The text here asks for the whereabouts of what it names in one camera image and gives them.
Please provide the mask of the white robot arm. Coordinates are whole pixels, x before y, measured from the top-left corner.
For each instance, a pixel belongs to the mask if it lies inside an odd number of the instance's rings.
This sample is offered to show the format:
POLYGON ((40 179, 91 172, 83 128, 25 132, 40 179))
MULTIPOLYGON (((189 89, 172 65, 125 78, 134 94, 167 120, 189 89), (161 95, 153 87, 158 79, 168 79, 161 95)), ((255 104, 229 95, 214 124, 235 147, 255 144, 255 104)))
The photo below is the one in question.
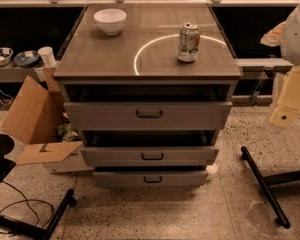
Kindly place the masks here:
POLYGON ((300 115, 300 4, 287 19, 261 38, 266 46, 279 46, 281 56, 293 67, 284 76, 281 92, 269 116, 269 123, 287 128, 300 115))

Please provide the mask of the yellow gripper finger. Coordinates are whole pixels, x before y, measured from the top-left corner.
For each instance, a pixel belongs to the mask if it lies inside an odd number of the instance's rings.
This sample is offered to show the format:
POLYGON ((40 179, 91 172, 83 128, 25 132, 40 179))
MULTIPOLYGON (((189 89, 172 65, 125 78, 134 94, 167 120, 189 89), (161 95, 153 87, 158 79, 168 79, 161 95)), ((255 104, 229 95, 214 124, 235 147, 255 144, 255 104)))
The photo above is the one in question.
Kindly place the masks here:
POLYGON ((278 128, 289 127, 300 115, 300 66, 293 66, 284 76, 280 95, 269 117, 278 128))

